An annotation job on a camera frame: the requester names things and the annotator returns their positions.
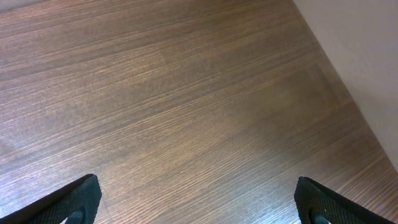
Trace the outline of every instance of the wood laminate flooring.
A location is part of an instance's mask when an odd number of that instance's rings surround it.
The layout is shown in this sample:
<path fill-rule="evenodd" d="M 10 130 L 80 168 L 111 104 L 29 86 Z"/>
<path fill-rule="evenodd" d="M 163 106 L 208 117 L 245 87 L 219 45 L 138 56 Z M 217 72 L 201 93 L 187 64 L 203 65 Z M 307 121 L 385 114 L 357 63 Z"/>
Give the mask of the wood laminate flooring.
<path fill-rule="evenodd" d="M 299 176 L 398 222 L 398 176 L 290 0 L 0 14 L 0 216 L 94 173 L 96 223 L 297 223 Z"/>

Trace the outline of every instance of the black object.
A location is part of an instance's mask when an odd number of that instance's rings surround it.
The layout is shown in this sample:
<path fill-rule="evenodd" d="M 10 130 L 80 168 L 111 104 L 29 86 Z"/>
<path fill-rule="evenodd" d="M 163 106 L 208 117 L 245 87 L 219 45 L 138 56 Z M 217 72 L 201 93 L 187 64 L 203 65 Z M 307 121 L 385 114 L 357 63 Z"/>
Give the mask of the black object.
<path fill-rule="evenodd" d="M 302 224 L 394 224 L 308 177 L 298 179 L 294 200 Z"/>
<path fill-rule="evenodd" d="M 97 176 L 84 177 L 2 219 L 0 224 L 92 224 L 101 200 Z"/>

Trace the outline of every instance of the white wall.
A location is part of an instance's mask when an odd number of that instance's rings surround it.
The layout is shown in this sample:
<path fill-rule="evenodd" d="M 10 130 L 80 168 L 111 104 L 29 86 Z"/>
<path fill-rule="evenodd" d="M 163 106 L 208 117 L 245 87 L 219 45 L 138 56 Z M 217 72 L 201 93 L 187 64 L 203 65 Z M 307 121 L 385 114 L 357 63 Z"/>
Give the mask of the white wall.
<path fill-rule="evenodd" d="M 294 0 L 398 169 L 398 0 Z"/>

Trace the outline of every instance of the wood grain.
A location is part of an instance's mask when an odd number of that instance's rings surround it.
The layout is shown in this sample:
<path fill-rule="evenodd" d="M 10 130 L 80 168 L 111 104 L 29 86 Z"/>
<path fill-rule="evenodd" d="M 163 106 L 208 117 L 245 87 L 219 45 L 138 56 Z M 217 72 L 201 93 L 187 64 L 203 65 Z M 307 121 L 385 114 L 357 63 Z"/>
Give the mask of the wood grain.
<path fill-rule="evenodd" d="M 0 216 L 87 173 L 96 223 L 295 223 L 309 176 L 398 222 L 398 175 L 290 0 L 0 14 Z"/>

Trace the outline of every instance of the wooden floor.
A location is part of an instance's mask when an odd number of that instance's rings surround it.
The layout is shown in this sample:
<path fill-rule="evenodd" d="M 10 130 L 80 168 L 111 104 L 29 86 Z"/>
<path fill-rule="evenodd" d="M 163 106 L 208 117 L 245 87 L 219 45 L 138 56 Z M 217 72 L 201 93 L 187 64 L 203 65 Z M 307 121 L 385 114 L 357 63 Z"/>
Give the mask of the wooden floor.
<path fill-rule="evenodd" d="M 0 216 L 94 173 L 96 223 L 294 223 L 299 176 L 398 222 L 398 175 L 290 0 L 0 14 Z"/>

